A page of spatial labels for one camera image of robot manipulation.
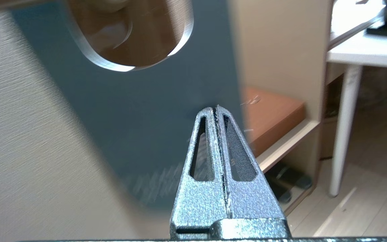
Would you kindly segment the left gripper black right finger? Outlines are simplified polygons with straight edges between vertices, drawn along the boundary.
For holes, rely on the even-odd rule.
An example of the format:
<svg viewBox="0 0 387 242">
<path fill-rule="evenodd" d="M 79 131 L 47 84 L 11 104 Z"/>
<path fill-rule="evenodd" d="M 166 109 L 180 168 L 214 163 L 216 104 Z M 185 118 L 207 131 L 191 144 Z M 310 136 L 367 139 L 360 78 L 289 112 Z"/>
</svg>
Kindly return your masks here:
<svg viewBox="0 0 387 242">
<path fill-rule="evenodd" d="M 285 220 L 286 216 L 232 114 L 216 106 L 215 121 L 229 217 Z"/>
</svg>

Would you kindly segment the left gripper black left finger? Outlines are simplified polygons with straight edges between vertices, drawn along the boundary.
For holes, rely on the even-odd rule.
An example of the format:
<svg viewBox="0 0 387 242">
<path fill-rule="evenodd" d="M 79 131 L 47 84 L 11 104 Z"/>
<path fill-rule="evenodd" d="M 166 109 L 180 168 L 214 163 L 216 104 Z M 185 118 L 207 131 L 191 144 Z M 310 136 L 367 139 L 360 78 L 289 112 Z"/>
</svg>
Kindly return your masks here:
<svg viewBox="0 0 387 242">
<path fill-rule="evenodd" d="M 197 144 L 205 133 L 208 181 L 194 178 Z M 223 164 L 214 109 L 207 107 L 195 119 L 187 157 L 170 219 L 172 240 L 212 240 L 213 224 L 227 217 Z"/>
</svg>

